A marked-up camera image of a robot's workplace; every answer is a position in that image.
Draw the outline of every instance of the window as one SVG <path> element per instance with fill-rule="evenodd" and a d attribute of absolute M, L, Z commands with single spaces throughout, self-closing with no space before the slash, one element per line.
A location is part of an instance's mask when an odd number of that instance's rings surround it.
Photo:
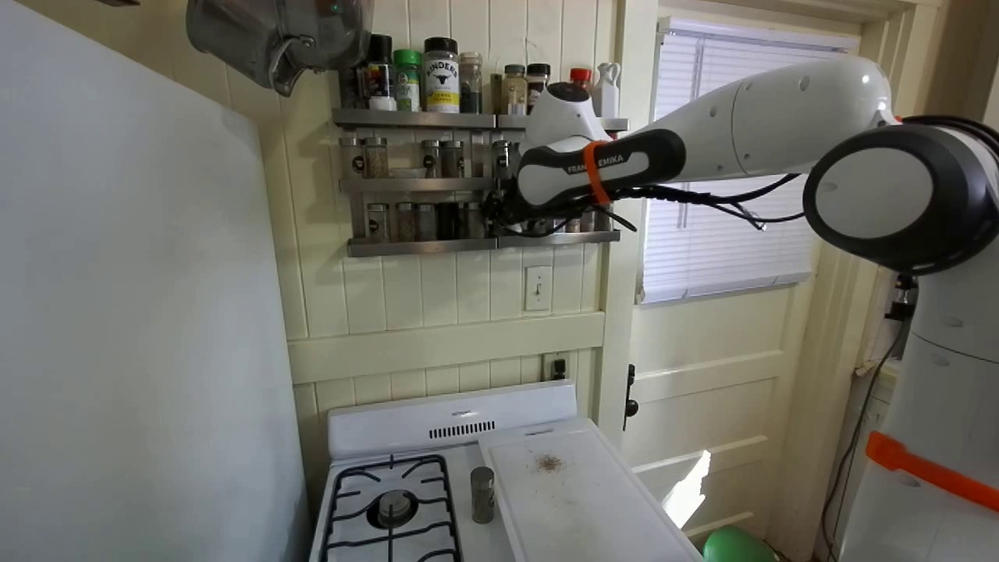
<path fill-rule="evenodd" d="M 845 54 L 850 40 L 763 35 L 746 27 L 669 23 L 659 40 L 656 120 L 722 85 Z M 700 181 L 691 192 L 741 194 L 773 177 Z M 750 202 L 755 216 L 802 212 L 802 177 Z M 741 294 L 796 285 L 813 272 L 813 230 L 785 223 L 751 225 L 707 208 L 651 200 L 646 202 L 644 302 Z"/>

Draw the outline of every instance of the outlet cover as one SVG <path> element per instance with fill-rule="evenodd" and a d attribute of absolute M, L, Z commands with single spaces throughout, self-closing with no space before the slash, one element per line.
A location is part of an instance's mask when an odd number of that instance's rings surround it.
<path fill-rule="evenodd" d="M 554 268 L 527 268 L 524 308 L 527 311 L 554 308 Z"/>

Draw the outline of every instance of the beadboard wall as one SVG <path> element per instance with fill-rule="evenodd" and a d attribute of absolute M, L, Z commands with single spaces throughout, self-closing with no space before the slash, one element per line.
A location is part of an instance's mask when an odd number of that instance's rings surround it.
<path fill-rule="evenodd" d="M 323 411 L 330 406 L 524 385 L 539 378 L 543 354 L 566 354 L 583 408 L 597 411 L 602 248 L 351 258 L 333 76 L 302 76 L 294 98 L 275 98 L 187 45 L 183 0 L 25 7 L 259 126 L 313 492 L 325 478 Z M 543 58 L 558 78 L 613 58 L 614 19 L 614 0 L 374 0 L 371 31 L 393 35 L 395 47 L 448 35 L 484 54 L 487 72 Z M 527 267 L 554 268 L 548 311 L 524 311 Z"/>

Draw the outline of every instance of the cutting board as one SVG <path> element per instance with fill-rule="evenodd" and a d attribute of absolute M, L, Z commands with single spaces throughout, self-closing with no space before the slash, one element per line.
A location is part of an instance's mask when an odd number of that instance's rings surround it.
<path fill-rule="evenodd" d="M 589 421 L 482 441 L 521 562 L 697 562 Z"/>

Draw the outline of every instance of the burner grate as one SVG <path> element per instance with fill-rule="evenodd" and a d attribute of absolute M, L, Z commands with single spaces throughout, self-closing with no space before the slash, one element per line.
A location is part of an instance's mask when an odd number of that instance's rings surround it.
<path fill-rule="evenodd" d="M 330 490 L 323 560 L 461 562 L 443 456 L 343 469 Z"/>

